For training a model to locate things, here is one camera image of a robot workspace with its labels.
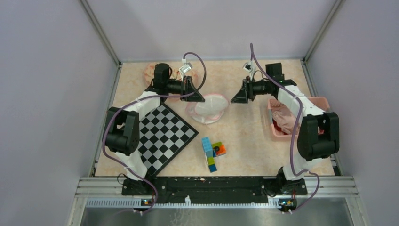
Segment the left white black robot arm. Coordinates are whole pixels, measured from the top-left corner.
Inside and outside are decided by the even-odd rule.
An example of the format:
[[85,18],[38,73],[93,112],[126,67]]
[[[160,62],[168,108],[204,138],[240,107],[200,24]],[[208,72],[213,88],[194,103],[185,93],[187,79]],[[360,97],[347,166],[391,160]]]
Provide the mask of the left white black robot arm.
[[116,154],[114,161],[126,167],[127,177],[134,180],[133,189],[139,194],[150,191],[151,182],[145,178],[147,167],[139,154],[140,121],[168,98],[179,98],[186,102],[204,102],[199,88],[186,73],[191,63],[179,68],[181,78],[172,78],[172,69],[166,63],[156,64],[150,85],[133,102],[124,107],[109,108],[103,135],[103,148]]

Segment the aluminium frame rail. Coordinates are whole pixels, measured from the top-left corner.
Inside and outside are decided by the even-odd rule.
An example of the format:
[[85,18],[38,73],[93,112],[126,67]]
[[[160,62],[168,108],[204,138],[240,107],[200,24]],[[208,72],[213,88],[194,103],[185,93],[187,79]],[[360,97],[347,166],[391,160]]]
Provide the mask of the aluminium frame rail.
[[157,177],[156,190],[129,189],[124,178],[81,178],[76,197],[88,207],[114,208],[279,208],[288,200],[352,198],[359,193],[352,177],[306,177],[296,188],[271,189],[273,177]]

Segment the black white checkerboard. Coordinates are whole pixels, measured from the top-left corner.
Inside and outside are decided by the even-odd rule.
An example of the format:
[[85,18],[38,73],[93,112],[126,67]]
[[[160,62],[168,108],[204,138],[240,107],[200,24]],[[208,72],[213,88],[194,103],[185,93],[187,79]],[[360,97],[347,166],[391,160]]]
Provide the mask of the black white checkerboard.
[[138,151],[146,176],[157,176],[199,132],[166,104],[161,104],[140,121]]

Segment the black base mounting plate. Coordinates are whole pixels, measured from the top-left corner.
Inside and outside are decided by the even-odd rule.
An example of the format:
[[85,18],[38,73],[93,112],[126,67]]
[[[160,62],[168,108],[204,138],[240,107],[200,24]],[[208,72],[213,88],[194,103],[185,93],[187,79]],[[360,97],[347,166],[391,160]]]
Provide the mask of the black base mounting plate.
[[307,195],[304,179],[289,182],[275,177],[155,177],[151,184],[129,178],[121,183],[124,196],[142,196],[143,205],[268,203],[285,195]]

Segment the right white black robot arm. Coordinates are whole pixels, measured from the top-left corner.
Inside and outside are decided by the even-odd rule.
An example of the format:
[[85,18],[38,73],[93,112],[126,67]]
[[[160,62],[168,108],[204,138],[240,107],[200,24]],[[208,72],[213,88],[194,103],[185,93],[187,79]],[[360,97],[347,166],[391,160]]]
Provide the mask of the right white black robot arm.
[[270,94],[296,116],[293,131],[299,132],[290,142],[290,163],[279,169],[276,179],[265,189],[276,194],[299,190],[306,173],[321,160],[339,151],[339,117],[334,112],[327,113],[317,107],[293,80],[286,80],[281,63],[266,65],[266,77],[258,81],[254,79],[254,61],[245,63],[243,69],[249,75],[243,79],[231,103],[247,104],[258,95]]

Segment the colourful toy block stack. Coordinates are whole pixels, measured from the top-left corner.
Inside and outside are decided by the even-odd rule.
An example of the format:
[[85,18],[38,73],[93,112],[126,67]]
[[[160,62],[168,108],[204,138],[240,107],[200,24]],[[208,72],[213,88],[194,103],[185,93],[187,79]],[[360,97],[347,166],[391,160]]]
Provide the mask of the colourful toy block stack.
[[217,167],[215,158],[226,154],[226,148],[224,144],[222,142],[212,144],[209,137],[202,138],[201,143],[210,173],[216,172]]

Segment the beige pink lace bra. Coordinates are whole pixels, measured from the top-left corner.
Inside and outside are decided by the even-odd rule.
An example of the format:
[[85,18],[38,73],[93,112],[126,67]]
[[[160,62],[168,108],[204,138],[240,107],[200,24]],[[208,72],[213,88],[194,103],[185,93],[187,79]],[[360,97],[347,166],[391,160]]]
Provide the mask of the beige pink lace bra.
[[292,135],[296,117],[284,104],[276,99],[270,99],[269,104],[272,123],[275,121],[284,132],[288,133],[288,135]]

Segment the white pink mesh laundry bag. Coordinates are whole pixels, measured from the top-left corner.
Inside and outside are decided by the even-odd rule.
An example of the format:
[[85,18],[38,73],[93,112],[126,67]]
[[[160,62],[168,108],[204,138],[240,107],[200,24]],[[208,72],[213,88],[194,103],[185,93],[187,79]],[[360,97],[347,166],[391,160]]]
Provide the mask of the white pink mesh laundry bag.
[[228,108],[229,100],[221,94],[204,96],[205,102],[189,102],[185,112],[196,122],[201,124],[215,123],[221,119]]

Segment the red bra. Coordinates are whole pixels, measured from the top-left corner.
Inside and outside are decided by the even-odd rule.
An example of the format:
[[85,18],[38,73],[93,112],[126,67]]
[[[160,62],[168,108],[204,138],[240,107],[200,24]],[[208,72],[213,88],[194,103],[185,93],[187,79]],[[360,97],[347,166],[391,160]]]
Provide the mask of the red bra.
[[275,133],[278,135],[278,136],[286,136],[286,135],[288,135],[288,133],[286,133],[286,132],[284,132],[282,129],[281,129],[281,127],[279,127],[276,123],[275,123],[275,121],[273,121],[273,126],[274,126],[274,129],[275,129]]

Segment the pink plastic basket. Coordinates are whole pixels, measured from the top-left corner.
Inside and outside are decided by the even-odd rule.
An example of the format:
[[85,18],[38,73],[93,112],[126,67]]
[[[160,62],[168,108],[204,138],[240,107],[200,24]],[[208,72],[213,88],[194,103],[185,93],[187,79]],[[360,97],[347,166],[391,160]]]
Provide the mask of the pink plastic basket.
[[[330,109],[328,100],[325,97],[309,97],[309,100],[318,108],[327,111]],[[276,99],[268,100],[268,115],[271,124],[271,138],[273,141],[290,141],[295,116],[290,113],[288,108]]]

